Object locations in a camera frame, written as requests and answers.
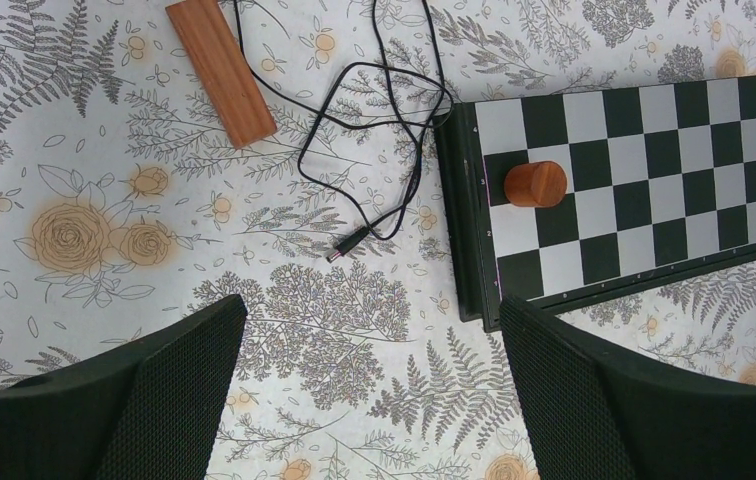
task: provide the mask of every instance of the rectangular wooden block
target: rectangular wooden block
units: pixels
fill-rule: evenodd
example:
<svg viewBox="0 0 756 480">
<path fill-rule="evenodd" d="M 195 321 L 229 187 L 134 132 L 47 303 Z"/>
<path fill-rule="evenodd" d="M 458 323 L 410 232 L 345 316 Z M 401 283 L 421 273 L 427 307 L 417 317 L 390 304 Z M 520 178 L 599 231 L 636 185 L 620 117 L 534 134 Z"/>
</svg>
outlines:
<svg viewBox="0 0 756 480">
<path fill-rule="evenodd" d="M 216 0 L 185 0 L 166 13 L 234 147 L 278 131 Z"/>
</svg>

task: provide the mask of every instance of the brown wooden cylinder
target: brown wooden cylinder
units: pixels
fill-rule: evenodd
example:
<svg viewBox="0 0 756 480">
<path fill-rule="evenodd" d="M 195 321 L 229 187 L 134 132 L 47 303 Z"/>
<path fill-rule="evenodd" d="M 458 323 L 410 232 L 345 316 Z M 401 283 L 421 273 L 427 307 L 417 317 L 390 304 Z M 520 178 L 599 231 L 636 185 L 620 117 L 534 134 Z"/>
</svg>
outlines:
<svg viewBox="0 0 756 480">
<path fill-rule="evenodd" d="M 505 196 L 517 207 L 554 207 L 566 195 L 566 182 L 555 162 L 517 165 L 505 178 Z"/>
</svg>

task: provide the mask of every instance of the white patterned tablecloth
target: white patterned tablecloth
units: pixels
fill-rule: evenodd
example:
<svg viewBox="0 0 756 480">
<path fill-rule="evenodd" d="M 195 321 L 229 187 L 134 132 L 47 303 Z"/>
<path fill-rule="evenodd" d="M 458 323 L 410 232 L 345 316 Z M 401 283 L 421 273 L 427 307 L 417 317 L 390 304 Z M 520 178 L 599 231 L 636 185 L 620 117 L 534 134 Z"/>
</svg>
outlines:
<svg viewBox="0 0 756 480">
<path fill-rule="evenodd" d="M 434 75 L 422 4 L 376 1 L 391 62 Z M 348 63 L 377 58 L 371 2 L 242 0 L 248 61 L 318 107 Z M 538 478 L 501 336 L 457 318 L 433 143 L 403 231 L 329 266 L 357 217 L 295 171 L 308 112 L 267 95 L 278 134 L 231 148 L 168 3 L 0 0 L 0 386 L 241 293 L 209 478 Z M 756 73 L 756 0 L 427 4 L 464 101 Z M 406 112 L 435 99 L 398 85 Z M 332 107 L 364 124 L 390 112 L 368 70 Z M 392 128 L 325 125 L 310 150 L 308 171 L 376 215 L 413 164 Z M 756 263 L 564 318 L 756 384 Z"/>
</svg>

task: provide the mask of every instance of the wooden block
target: wooden block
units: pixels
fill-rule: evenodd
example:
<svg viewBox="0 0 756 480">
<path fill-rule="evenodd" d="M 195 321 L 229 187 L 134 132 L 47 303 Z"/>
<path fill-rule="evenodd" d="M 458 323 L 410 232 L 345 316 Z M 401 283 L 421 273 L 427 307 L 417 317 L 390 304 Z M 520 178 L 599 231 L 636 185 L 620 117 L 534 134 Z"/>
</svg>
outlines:
<svg viewBox="0 0 756 480">
<path fill-rule="evenodd" d="M 216 0 L 185 0 L 166 13 L 234 147 L 278 131 Z"/>
<path fill-rule="evenodd" d="M 517 207 L 554 207 L 566 195 L 566 173 L 555 162 L 513 167 L 505 178 L 505 196 Z"/>
</svg>

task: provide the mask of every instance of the power cord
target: power cord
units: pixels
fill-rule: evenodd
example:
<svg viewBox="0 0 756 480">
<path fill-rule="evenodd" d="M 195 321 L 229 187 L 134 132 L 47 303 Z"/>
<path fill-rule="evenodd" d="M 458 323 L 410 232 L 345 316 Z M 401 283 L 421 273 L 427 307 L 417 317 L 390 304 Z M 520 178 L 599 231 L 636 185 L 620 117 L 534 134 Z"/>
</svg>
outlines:
<svg viewBox="0 0 756 480">
<path fill-rule="evenodd" d="M 242 24 L 240 23 L 239 2 L 240 0 L 233 0 L 234 15 L 236 16 L 236 20 L 237 20 L 237 38 L 239 40 L 240 50 L 242 51 L 243 56 L 245 56 L 245 48 L 243 46 L 244 42 L 243 42 L 243 35 L 242 35 Z M 278 92 L 275 88 L 269 85 L 263 78 L 261 78 L 260 75 L 258 75 L 257 72 L 255 72 L 254 69 L 251 68 L 251 66 L 249 66 L 249 69 L 251 70 L 251 74 L 254 76 L 254 78 L 257 79 L 257 81 L 260 82 L 261 85 L 266 87 L 270 92 L 283 98 L 284 100 L 287 100 L 288 102 L 291 102 L 295 105 L 298 105 L 301 108 L 304 108 L 305 110 L 313 113 L 315 116 L 313 126 L 311 127 L 310 132 L 308 133 L 307 138 L 305 139 L 304 145 L 301 147 L 301 150 L 299 151 L 299 154 L 298 154 L 298 158 L 296 160 L 296 166 L 298 168 L 299 174 L 301 174 L 301 176 L 306 178 L 307 180 L 317 185 L 320 185 L 323 188 L 333 190 L 339 193 L 340 195 L 342 195 L 343 197 L 345 197 L 346 199 L 348 199 L 352 203 L 352 205 L 354 205 L 357 211 L 360 213 L 360 216 L 363 218 L 364 226 L 360 227 L 354 233 L 350 234 L 341 242 L 339 242 L 337 245 L 335 245 L 334 251 L 325 257 L 325 259 L 328 260 L 328 263 L 331 263 L 337 260 L 338 258 L 345 256 L 347 253 L 349 253 L 351 250 L 357 247 L 357 245 L 370 234 L 372 234 L 378 240 L 385 241 L 385 240 L 390 240 L 399 232 L 399 230 L 402 227 L 402 222 L 404 221 L 405 210 L 408 204 L 416 196 L 416 191 L 419 188 L 419 182 L 422 179 L 422 152 L 423 152 L 423 145 L 425 143 L 425 133 L 428 131 L 428 129 L 437 128 L 439 126 L 439 125 L 434 125 L 433 121 L 434 121 L 434 117 L 437 114 L 438 109 L 440 108 L 440 105 L 443 103 L 443 99 L 446 96 L 448 96 L 448 99 L 449 99 L 449 111 L 451 111 L 454 108 L 454 98 L 452 98 L 451 92 L 446 88 L 445 77 L 443 75 L 443 63 L 440 60 L 440 51 L 437 49 L 437 35 L 436 35 L 436 32 L 434 31 L 434 21 L 431 18 L 431 12 L 428 10 L 428 5 L 426 3 L 426 0 L 421 0 L 421 2 L 422 2 L 422 8 L 425 11 L 425 18 L 428 21 L 428 30 L 429 30 L 429 33 L 431 34 L 431 45 L 433 46 L 433 49 L 434 49 L 434 58 L 436 59 L 437 75 L 438 75 L 439 81 L 433 80 L 425 75 L 420 74 L 419 72 L 390 66 L 389 62 L 387 61 L 387 53 L 384 48 L 384 40 L 381 38 L 381 33 L 378 30 L 378 21 L 377 21 L 377 16 L 376 16 L 376 11 L 375 11 L 376 6 L 378 4 L 378 0 L 373 0 L 372 2 L 371 15 L 372 15 L 372 30 L 375 33 L 376 40 L 378 41 L 378 47 L 381 51 L 382 63 L 373 63 L 373 62 L 350 63 L 337 76 L 337 80 L 334 82 L 333 86 L 331 87 L 331 91 L 325 97 L 325 101 L 323 102 L 322 107 L 319 110 L 309 105 L 305 105 L 304 103 L 298 100 L 295 100 L 293 98 L 290 98 Z M 358 67 L 377 68 L 384 72 L 385 83 L 387 86 L 387 94 L 389 97 L 390 106 L 393 108 L 393 114 L 396 117 L 395 120 L 375 122 L 375 123 L 370 123 L 368 125 L 353 125 L 343 120 L 340 120 L 339 118 L 334 117 L 333 115 L 328 114 L 328 108 L 331 105 L 331 102 L 337 93 L 337 89 L 339 89 L 340 85 L 345 80 L 346 75 L 349 73 L 349 71 Z M 412 121 L 405 120 L 405 118 L 403 117 L 401 111 L 399 110 L 398 104 L 396 103 L 396 96 L 393 92 L 393 81 L 391 78 L 392 73 L 409 75 L 411 77 L 427 82 L 440 89 L 440 95 L 437 99 L 437 103 L 434 105 L 434 108 L 429 111 L 428 117 L 426 118 L 424 122 L 421 122 L 421 123 L 412 122 Z M 305 154 L 307 154 L 308 148 L 310 148 L 310 144 L 313 143 L 313 139 L 316 137 L 316 133 L 319 130 L 319 126 L 323 120 L 328 120 L 348 130 L 364 130 L 364 129 L 375 128 L 375 127 L 380 127 L 384 125 L 401 125 L 402 126 L 405 133 L 410 137 L 414 145 L 414 164 L 413 164 L 413 169 L 411 171 L 411 174 L 408 177 L 404 196 L 402 197 L 401 203 L 397 207 L 383 213 L 375 220 L 370 221 L 369 217 L 367 217 L 366 215 L 366 212 L 363 211 L 363 208 L 361 208 L 358 201 L 351 194 L 345 192 L 344 190 L 338 187 L 335 187 L 334 185 L 331 185 L 327 182 L 323 182 L 322 180 L 318 178 L 314 178 L 308 175 L 304 171 L 304 169 L 302 168 L 302 162 L 304 160 L 304 156 Z M 422 129 L 419 132 L 419 135 L 415 135 L 413 133 L 413 130 L 411 130 L 412 127 L 420 127 Z M 396 219 L 396 222 L 392 231 L 389 234 L 382 236 L 376 230 L 376 227 L 380 223 L 382 223 L 384 220 L 390 218 L 396 213 L 398 213 L 399 215 Z"/>
</svg>

